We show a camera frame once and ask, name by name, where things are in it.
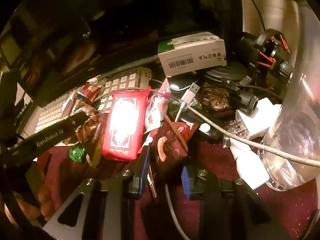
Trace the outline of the green candy wrapper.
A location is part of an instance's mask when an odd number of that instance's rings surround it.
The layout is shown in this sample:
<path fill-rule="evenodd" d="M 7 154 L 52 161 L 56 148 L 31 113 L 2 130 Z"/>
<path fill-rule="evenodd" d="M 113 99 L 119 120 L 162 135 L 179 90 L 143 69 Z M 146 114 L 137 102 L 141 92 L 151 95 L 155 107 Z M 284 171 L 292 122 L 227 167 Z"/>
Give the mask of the green candy wrapper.
<path fill-rule="evenodd" d="M 69 158 L 76 163 L 83 163 L 86 159 L 86 150 L 81 144 L 76 144 L 68 151 Z"/>

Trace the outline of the gold brown candy wrapper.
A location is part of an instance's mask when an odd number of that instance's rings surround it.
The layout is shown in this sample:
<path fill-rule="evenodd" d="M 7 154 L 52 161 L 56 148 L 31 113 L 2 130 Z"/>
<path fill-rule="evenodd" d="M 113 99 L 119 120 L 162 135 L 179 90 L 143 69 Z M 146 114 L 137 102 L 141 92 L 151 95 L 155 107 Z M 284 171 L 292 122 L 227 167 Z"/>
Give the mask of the gold brown candy wrapper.
<path fill-rule="evenodd" d="M 97 168 L 102 156 L 103 139 L 106 130 L 108 113 L 101 113 L 92 106 L 80 101 L 74 113 L 85 112 L 88 119 L 77 127 L 75 135 L 63 141 L 64 144 L 74 146 L 81 144 L 86 150 L 86 159 L 92 168 Z"/>

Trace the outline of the dark red cookie packet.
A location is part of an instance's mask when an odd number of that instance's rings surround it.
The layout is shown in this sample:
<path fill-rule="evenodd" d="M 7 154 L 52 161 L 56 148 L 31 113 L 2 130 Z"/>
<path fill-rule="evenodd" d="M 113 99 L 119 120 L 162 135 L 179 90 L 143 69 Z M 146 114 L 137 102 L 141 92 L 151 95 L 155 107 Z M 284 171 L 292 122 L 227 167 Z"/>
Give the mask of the dark red cookie packet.
<path fill-rule="evenodd" d="M 174 122 L 165 117 L 161 126 L 150 132 L 152 137 L 151 167 L 156 178 L 167 177 L 188 156 L 187 142 L 193 137 L 199 123 Z"/>

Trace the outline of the large red snack packet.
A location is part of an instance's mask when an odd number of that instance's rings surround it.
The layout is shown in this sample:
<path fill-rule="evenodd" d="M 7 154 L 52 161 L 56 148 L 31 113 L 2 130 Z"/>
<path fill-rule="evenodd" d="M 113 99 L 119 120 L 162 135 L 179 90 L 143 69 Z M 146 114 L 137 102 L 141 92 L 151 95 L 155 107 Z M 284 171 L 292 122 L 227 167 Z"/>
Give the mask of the large red snack packet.
<path fill-rule="evenodd" d="M 151 88 L 113 94 L 108 114 L 102 156 L 107 160 L 131 161 L 142 145 L 144 121 Z"/>

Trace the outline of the white charger plug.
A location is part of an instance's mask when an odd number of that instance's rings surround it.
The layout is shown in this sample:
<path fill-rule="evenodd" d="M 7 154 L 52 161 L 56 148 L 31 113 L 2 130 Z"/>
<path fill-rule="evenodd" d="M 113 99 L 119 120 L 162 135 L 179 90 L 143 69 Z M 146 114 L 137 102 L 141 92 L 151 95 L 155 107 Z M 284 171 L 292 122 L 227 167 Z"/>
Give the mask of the white charger plug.
<path fill-rule="evenodd" d="M 223 147 L 230 149 L 239 177 L 251 189 L 256 190 L 270 179 L 259 156 L 247 144 L 224 136 Z"/>

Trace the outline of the white mechanical keyboard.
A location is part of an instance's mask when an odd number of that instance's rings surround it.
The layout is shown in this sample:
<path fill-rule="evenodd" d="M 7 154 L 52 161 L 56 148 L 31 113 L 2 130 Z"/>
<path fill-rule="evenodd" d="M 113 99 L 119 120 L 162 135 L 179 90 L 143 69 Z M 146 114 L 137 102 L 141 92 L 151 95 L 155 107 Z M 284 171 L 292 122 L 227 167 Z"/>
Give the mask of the white mechanical keyboard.
<path fill-rule="evenodd" d="M 100 88 L 99 93 L 95 96 L 98 98 L 95 101 L 98 111 L 102 113 L 110 111 L 113 92 L 127 88 L 146 89 L 149 86 L 150 80 L 151 69 L 146 67 L 136 67 L 104 78 L 97 76 L 90 79 L 90 84 Z M 67 107 L 67 101 L 69 99 L 75 100 L 83 88 L 84 86 L 81 86 L 71 90 L 43 107 L 35 132 L 37 133 L 60 121 L 63 116 L 63 110 Z"/>

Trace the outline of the black remote device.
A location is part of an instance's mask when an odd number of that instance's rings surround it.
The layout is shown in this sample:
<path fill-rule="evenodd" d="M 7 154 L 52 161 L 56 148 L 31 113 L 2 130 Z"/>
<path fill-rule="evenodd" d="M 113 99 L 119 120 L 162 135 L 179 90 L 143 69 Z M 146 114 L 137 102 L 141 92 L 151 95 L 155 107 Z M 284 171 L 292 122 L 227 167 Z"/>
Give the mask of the black remote device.
<path fill-rule="evenodd" d="M 171 118 L 172 121 L 176 118 L 178 110 L 168 111 L 168 116 Z M 225 128 L 225 123 L 220 120 L 219 118 L 200 111 L 202 115 L 204 115 L 207 119 L 209 119 L 211 122 L 217 124 L 221 128 Z M 185 111 L 182 111 L 180 114 L 180 117 L 178 119 L 179 122 L 185 122 L 190 126 L 191 129 L 195 129 L 194 137 L 201 140 L 206 141 L 210 143 L 215 143 L 222 139 L 223 134 L 211 126 L 208 122 L 203 120 L 201 117 L 190 111 L 189 109 L 186 109 Z"/>

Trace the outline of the white power adapter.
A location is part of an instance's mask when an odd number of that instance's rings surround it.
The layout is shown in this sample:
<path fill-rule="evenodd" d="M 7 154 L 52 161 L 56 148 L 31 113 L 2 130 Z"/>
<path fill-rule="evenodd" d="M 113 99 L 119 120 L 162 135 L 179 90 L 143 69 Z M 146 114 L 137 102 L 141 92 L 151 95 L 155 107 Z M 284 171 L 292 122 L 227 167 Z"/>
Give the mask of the white power adapter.
<path fill-rule="evenodd" d="M 260 99 L 251 114 L 237 109 L 235 120 L 230 121 L 226 129 L 247 140 L 262 137 L 276 121 L 280 110 L 281 104 L 273 105 L 268 98 Z"/>

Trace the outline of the small red packet on keyboard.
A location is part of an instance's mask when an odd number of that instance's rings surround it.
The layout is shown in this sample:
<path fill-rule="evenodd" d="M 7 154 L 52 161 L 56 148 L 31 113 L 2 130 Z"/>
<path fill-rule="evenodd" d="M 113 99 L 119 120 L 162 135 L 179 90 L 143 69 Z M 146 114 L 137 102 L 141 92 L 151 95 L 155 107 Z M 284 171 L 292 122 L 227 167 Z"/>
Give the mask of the small red packet on keyboard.
<path fill-rule="evenodd" d="M 101 88 L 94 86 L 90 83 L 86 83 L 79 91 L 78 97 L 84 101 L 86 104 L 91 105 L 95 100 L 96 96 L 99 94 Z"/>

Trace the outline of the clear plastic bottle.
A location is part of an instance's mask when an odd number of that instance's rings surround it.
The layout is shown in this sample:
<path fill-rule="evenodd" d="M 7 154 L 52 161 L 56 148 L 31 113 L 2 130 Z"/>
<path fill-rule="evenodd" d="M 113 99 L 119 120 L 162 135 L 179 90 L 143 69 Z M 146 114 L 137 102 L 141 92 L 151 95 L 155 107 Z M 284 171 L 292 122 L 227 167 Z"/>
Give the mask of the clear plastic bottle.
<path fill-rule="evenodd" d="M 319 19 L 306 1 L 298 3 L 300 41 L 293 77 L 276 122 L 262 143 L 308 160 L 319 160 Z M 259 152 L 275 191 L 299 187 L 319 175 L 319 168 Z"/>

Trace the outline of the brown patterned snack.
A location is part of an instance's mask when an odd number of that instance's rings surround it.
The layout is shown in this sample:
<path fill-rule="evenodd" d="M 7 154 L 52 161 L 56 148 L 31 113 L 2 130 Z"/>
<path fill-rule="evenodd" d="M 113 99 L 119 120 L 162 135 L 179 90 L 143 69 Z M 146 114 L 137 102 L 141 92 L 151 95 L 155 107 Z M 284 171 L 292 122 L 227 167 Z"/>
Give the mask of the brown patterned snack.
<path fill-rule="evenodd" d="M 210 83 L 203 83 L 205 97 L 209 100 L 210 108 L 214 111 L 221 112 L 231 110 L 228 91 L 222 87 L 216 87 Z"/>

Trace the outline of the white red striped packet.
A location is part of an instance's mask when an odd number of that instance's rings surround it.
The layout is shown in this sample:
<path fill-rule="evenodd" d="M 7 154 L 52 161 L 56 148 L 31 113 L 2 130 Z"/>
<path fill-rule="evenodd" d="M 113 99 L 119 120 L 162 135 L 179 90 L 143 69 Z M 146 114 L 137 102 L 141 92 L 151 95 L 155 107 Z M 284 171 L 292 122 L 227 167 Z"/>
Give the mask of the white red striped packet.
<path fill-rule="evenodd" d="M 168 110 L 170 98 L 171 90 L 168 79 L 165 78 L 160 89 L 154 92 L 148 100 L 144 124 L 145 133 L 161 126 Z"/>

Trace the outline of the black computer monitor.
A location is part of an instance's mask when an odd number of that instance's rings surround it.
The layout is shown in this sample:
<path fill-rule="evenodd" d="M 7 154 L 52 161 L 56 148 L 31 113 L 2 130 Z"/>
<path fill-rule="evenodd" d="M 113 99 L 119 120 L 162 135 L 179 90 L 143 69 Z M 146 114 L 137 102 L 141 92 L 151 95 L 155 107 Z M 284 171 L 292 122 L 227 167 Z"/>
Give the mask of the black computer monitor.
<path fill-rule="evenodd" d="M 44 106 L 162 41 L 208 31 L 229 48 L 241 30 L 241 0 L 1 0 L 1 67 Z"/>

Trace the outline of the white green medicine box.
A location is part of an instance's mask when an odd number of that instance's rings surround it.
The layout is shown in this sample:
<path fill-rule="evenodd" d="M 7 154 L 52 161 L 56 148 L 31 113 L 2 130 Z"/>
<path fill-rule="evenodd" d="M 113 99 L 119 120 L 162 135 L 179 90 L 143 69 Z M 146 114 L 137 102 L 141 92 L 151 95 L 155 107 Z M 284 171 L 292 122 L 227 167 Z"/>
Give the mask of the white green medicine box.
<path fill-rule="evenodd" d="M 210 32 L 162 41 L 158 57 L 167 77 L 227 64 L 224 40 Z"/>

